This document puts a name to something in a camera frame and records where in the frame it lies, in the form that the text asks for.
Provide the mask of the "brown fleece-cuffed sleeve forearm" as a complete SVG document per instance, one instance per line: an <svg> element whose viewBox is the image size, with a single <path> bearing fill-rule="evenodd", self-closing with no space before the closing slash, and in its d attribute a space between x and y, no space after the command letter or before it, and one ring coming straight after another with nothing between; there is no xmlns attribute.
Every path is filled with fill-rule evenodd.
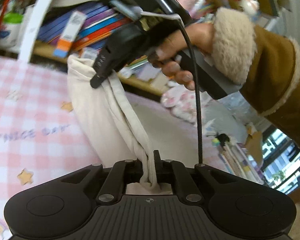
<svg viewBox="0 0 300 240"><path fill-rule="evenodd" d="M300 148L300 46L266 31L248 16L219 8L212 58L215 67L242 88L259 113Z"/></svg>

